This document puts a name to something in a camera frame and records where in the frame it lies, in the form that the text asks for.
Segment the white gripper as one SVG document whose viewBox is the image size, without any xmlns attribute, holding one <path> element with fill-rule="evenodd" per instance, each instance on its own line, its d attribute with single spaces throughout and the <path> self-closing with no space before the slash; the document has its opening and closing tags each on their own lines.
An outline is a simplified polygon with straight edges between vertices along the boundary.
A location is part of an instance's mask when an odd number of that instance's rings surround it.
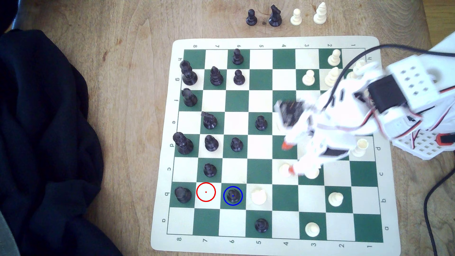
<svg viewBox="0 0 455 256">
<path fill-rule="evenodd" d="M 353 152 L 358 136 L 378 131 L 363 80 L 344 79 L 341 70 L 333 67 L 325 84 L 331 88 L 318 99 L 312 129 L 293 127 L 283 139 L 282 150 L 290 150 L 312 137 L 306 154 L 288 167 L 290 175 L 314 176 L 311 173 L 319 171 L 329 159 L 342 159 Z"/>
</svg>

